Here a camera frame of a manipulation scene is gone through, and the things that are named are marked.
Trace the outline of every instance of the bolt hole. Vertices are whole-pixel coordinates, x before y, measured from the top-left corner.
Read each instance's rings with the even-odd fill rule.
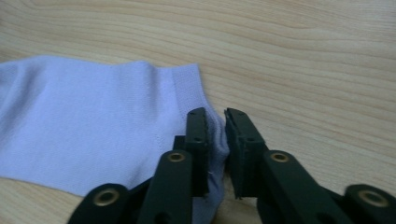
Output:
[[[317,219],[324,224],[334,224],[336,221],[332,216],[326,213],[317,213]]]
[[[271,159],[273,159],[273,161],[286,162],[289,160],[289,157],[283,153],[277,152],[271,154]]]
[[[389,202],[382,195],[372,190],[361,190],[358,193],[359,197],[366,203],[375,207],[388,207]]]
[[[168,160],[173,162],[184,161],[184,159],[184,155],[180,153],[172,153],[168,156]]]
[[[113,204],[120,194],[115,189],[104,189],[93,198],[93,203],[97,206],[108,206]]]
[[[169,214],[162,212],[157,214],[157,216],[155,216],[155,223],[156,224],[168,224],[171,222],[171,216],[169,216]]]

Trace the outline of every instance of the table surface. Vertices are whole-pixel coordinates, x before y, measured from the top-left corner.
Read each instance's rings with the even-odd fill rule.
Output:
[[[0,0],[0,62],[200,64],[222,114],[248,113],[269,148],[320,185],[396,194],[396,2]],[[260,223],[227,194],[214,223]],[[0,223],[65,223],[81,198],[0,178]]]

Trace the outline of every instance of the wood grain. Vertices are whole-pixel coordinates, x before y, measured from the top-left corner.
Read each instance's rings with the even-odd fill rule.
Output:
[[[319,184],[396,195],[396,2],[0,0],[0,62],[198,63],[222,114],[247,112]],[[260,223],[227,195],[214,223]],[[0,223],[65,223],[80,198],[0,179]]]

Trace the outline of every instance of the sock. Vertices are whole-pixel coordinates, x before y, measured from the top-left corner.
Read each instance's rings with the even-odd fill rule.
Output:
[[[85,196],[105,183],[132,189],[152,177],[204,107],[213,141],[208,198],[193,223],[210,223],[223,197],[228,147],[197,64],[159,68],[35,56],[0,63],[0,176]]]

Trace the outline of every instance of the black plastic part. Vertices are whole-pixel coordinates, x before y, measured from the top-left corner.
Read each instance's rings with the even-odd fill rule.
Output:
[[[162,155],[141,208],[138,224],[191,223],[192,157],[184,150]]]
[[[68,224],[119,223],[128,195],[127,188],[118,184],[105,184],[93,189],[76,208]],[[111,197],[114,197],[114,203],[111,203]]]
[[[396,199],[382,189],[349,186],[341,206],[355,223],[396,223]]]
[[[228,108],[224,114],[230,148],[227,166],[235,198],[258,197],[262,186],[259,165],[262,154],[269,149],[246,113]]]
[[[176,141],[181,141],[180,137],[176,137]],[[207,135],[206,114],[203,107],[194,109],[187,114],[184,150],[192,155],[192,195],[194,197],[204,197],[209,192],[207,183],[209,138]]]
[[[352,223],[327,191],[289,153],[265,152],[262,175],[285,223]]]

